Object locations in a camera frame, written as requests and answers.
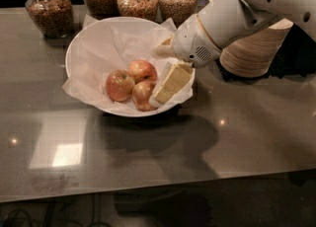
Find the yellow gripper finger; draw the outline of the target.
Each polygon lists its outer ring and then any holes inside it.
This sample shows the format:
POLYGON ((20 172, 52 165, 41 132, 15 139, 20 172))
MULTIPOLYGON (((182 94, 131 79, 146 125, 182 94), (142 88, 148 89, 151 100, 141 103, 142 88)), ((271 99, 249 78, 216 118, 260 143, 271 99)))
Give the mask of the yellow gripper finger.
POLYGON ((194 78, 194 68, 190 63, 168 62, 162 70, 156 86, 149 98, 149 104, 160 108, 189 89, 194 78))
POLYGON ((152 55, 156 57, 170 57, 174 55, 172 47, 173 36, 165 38, 152 49, 152 55))

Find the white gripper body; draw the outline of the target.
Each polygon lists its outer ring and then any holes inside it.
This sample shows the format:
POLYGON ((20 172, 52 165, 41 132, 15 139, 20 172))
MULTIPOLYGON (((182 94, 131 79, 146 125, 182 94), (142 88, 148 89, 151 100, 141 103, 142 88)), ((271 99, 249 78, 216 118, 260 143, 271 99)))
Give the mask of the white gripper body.
POLYGON ((204 67, 220 56, 218 48, 204 29, 198 14, 191 15, 174 34, 172 48, 175 55, 194 67, 204 67))

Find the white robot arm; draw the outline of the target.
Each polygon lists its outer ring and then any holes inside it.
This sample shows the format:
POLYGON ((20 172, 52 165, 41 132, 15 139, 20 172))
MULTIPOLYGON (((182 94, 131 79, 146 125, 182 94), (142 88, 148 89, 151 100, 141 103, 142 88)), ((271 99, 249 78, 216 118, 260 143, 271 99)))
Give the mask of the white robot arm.
POLYGON ((288 19, 316 40, 316 0, 211 0, 191 15, 155 53, 203 67, 233 41, 288 19))

